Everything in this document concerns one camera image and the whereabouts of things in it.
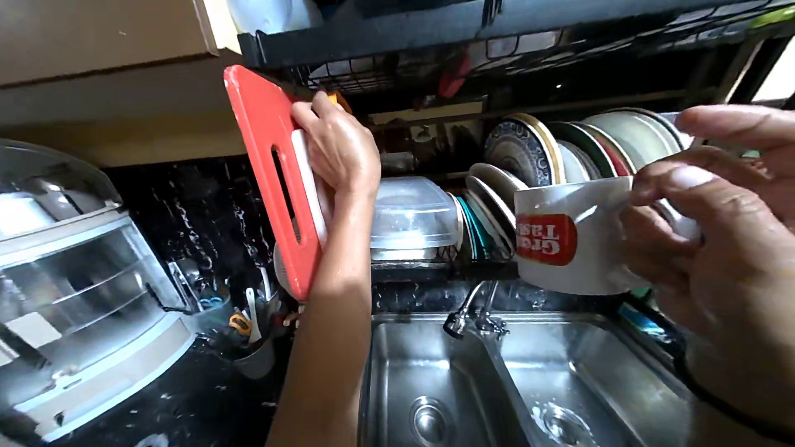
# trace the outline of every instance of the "hand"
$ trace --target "hand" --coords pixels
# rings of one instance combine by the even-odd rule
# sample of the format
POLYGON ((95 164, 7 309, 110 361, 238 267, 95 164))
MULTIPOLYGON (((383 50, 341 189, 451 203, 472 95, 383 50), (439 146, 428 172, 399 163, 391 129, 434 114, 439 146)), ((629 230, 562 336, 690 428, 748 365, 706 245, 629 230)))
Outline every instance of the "hand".
POLYGON ((312 103, 294 103, 293 117, 306 130, 309 164, 336 192, 374 195, 381 159, 373 134, 335 106, 323 91, 312 103))
POLYGON ((709 147, 646 166, 622 215, 627 264, 689 331, 688 365, 703 386, 795 427, 795 113, 694 107, 677 125, 760 150, 769 174, 709 147), (648 207, 663 197, 699 223, 703 244, 648 207))

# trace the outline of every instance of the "double sink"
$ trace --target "double sink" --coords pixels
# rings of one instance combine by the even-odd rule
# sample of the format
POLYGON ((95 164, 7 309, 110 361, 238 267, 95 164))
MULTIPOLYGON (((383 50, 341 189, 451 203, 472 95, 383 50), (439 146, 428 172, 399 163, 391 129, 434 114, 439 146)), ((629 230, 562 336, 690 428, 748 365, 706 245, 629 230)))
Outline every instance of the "double sink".
POLYGON ((652 344, 594 314, 506 313, 510 334, 445 314, 377 315, 360 445, 686 445, 689 393, 652 344))

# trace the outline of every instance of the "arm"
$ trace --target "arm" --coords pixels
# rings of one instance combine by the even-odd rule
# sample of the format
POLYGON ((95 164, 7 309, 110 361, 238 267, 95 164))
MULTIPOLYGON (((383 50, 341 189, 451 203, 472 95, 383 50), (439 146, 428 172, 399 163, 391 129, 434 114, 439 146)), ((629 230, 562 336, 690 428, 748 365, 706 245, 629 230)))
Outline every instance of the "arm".
POLYGON ((381 165, 370 131, 323 92, 311 107, 296 103, 293 115, 308 133, 312 168, 335 190, 335 210, 267 446, 355 445, 381 165))

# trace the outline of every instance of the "red label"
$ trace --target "red label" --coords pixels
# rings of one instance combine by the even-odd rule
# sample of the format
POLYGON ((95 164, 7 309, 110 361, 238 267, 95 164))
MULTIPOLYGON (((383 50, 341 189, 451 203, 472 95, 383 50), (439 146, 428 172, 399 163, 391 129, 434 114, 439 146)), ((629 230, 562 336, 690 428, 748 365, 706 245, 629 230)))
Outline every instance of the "red label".
POLYGON ((577 227, 565 214, 521 214, 516 219, 516 245, 516 254, 525 259, 565 266, 577 252, 577 227))

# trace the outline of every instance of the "shelf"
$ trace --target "shelf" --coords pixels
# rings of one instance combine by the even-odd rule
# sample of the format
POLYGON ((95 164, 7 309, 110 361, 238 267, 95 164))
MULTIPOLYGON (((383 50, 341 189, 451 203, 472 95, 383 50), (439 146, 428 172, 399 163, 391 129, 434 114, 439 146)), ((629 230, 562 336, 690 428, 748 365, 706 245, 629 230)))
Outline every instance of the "shelf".
POLYGON ((504 0, 493 23, 482 26, 483 2, 472 1, 238 38, 247 65, 305 87, 360 94, 422 86, 447 96, 464 78, 736 42, 763 25, 755 18, 792 3, 504 0))

